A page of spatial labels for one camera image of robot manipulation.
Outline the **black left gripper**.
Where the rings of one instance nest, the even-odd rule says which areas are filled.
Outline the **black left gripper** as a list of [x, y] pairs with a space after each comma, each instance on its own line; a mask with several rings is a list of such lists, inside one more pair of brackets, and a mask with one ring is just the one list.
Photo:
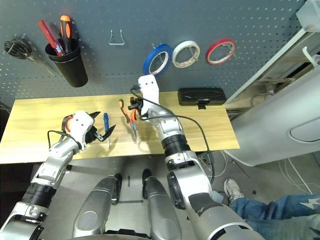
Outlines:
[[[96, 111], [93, 113], [90, 113], [89, 115], [95, 119], [101, 112]], [[95, 140], [98, 140], [100, 142], [104, 142], [106, 139], [108, 139], [112, 132], [114, 131], [116, 125], [108, 126], [108, 128], [105, 128], [105, 134], [102, 136], [97, 132], [97, 128], [92, 126], [90, 130], [85, 134], [85, 143], [90, 144]]]

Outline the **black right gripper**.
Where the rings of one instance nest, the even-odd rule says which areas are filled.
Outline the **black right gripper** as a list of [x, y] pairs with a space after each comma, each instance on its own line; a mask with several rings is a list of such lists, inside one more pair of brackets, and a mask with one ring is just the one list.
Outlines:
[[130, 105], [128, 106], [129, 110], [137, 109], [139, 118], [141, 120], [146, 120], [148, 118], [148, 108], [144, 105], [144, 100], [141, 98], [130, 98]]

